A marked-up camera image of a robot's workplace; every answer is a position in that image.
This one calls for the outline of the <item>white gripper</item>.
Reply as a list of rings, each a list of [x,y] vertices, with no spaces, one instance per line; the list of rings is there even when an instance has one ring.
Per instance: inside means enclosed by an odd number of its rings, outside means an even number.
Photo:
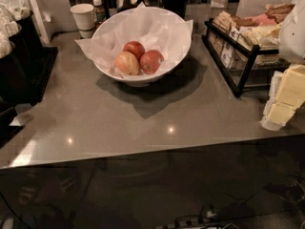
[[[293,9],[286,16],[278,38],[282,59],[294,63],[283,74],[275,101],[294,108],[305,102],[305,0],[293,0]]]

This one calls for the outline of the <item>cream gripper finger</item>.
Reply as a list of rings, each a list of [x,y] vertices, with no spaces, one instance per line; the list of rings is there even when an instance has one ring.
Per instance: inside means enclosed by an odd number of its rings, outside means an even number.
[[[269,90],[269,100],[266,102],[263,117],[260,121],[261,126],[270,131],[279,131],[285,127],[295,114],[293,107],[275,101],[275,95],[279,89],[282,75],[283,73],[281,72],[274,72]]]

